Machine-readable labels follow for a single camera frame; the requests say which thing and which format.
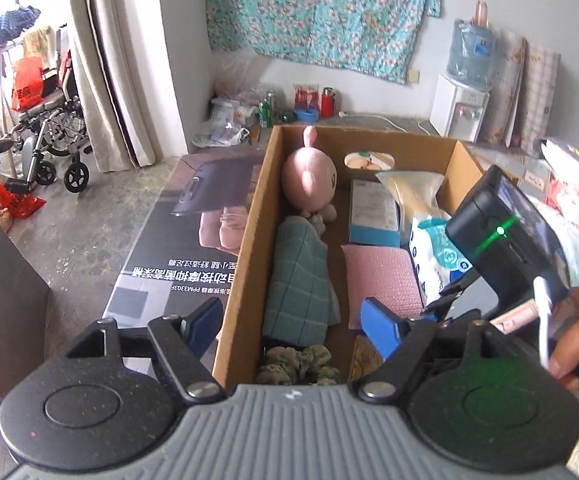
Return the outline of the white blue tissue pack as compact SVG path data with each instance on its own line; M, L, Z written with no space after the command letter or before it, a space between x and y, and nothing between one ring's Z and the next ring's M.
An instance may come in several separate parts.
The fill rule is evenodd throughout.
M447 237L448 222L420 212L412 219L409 252L424 306L439 299L443 289L472 269L472 263Z

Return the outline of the beige curtain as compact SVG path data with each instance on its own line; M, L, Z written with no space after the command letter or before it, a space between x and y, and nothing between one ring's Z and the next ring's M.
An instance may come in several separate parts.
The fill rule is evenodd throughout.
M160 0L69 0L70 49L99 171L152 166L184 144Z

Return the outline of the rolled floral mat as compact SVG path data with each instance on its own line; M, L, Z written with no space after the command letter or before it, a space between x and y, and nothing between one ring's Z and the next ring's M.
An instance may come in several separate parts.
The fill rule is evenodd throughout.
M478 136L479 142L509 146L512 139L527 40L515 32L495 29L495 56L492 61L491 90Z

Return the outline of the printed floor poster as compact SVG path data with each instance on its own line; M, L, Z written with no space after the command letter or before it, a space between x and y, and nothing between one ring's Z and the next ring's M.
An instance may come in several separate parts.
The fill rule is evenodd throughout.
M228 299L263 154L183 156L147 217L104 315L140 327Z

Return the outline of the gold patterned packet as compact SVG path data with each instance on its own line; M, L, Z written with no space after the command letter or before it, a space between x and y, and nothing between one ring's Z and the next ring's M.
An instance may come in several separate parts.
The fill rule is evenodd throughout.
M356 382L365 375L375 372L381 367L383 362L383 358L367 336L356 336L350 365L349 382Z

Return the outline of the teal floral wall cloth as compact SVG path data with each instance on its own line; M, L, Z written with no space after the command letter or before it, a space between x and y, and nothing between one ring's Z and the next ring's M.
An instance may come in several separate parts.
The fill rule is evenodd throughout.
M214 50L249 49L405 84L425 18L442 0L206 0Z

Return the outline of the pink sponge cloth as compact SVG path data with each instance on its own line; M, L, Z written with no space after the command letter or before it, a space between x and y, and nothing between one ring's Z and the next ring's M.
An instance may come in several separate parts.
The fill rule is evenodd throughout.
M396 247L345 245L350 330L361 328L364 299L374 297L402 318L416 318L423 309L419 284L409 253Z

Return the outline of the beige wet wipes pack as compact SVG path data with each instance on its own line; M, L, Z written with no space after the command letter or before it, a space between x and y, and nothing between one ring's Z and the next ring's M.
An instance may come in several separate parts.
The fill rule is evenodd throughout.
M438 205L437 193L445 182L443 174L430 171L382 171L376 178L398 205L401 246L408 244L415 216L423 219L450 215Z

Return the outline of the white blue medicine box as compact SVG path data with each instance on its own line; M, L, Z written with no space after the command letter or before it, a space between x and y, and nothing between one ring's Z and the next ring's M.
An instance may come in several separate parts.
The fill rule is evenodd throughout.
M382 183L353 180L348 240L351 244L399 247L399 209Z

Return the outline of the green checkered towel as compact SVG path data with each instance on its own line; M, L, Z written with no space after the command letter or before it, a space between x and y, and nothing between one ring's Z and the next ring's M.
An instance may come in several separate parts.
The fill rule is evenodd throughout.
M340 323L336 292L329 278L329 248L303 217L278 227L262 336L305 348L324 344L329 327Z

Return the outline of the pink plush toy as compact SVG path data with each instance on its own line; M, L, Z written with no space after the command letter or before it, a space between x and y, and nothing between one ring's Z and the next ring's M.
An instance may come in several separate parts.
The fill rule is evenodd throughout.
M337 218L333 199L337 188L337 170L332 159L315 146L318 130L303 130L303 147L292 152L284 162L282 186L285 197L304 216L319 214L324 223Z

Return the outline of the red thermos bottle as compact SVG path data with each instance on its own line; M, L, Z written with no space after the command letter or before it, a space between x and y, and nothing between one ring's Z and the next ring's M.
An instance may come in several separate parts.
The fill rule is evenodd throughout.
M320 115L332 118L336 114L336 92L332 87L324 87L321 95Z

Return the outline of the white water dispenser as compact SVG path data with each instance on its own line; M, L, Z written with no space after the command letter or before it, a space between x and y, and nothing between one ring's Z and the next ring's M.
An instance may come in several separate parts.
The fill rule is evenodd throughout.
M429 122L444 138L475 142L490 94L439 75Z

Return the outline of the green scrunchie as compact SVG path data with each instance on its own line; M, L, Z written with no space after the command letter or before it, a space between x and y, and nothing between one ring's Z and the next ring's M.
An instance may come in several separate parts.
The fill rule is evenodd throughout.
M291 347L268 349L258 370L259 385L326 386L340 383L340 371L331 365L332 353L323 344L303 350Z

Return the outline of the brown cardboard box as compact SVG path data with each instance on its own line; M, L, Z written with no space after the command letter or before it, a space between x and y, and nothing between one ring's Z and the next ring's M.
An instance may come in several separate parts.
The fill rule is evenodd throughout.
M327 246L329 278L339 302L341 321L329 327L325 344L332 353L333 365L348 377L359 336L359 330L350 321L360 312L360 301L349 295L363 292L362 281L369 284L376 281L370 276L374 249L352 245L349 240L350 186L355 180L370 181L374 176L369 170L347 167L346 156L358 152L385 153L393 156L398 171L441 174L445 180L437 193L437 202L448 214L454 213L483 170L464 143L438 136L319 127L315 145L333 160L338 174L333 198L337 218L327 226L322 240ZM288 156L302 147L300 126L276 127L268 141L212 368L214 378L225 389L253 382L261 365L262 328L276 234L278 226L291 214L280 175Z

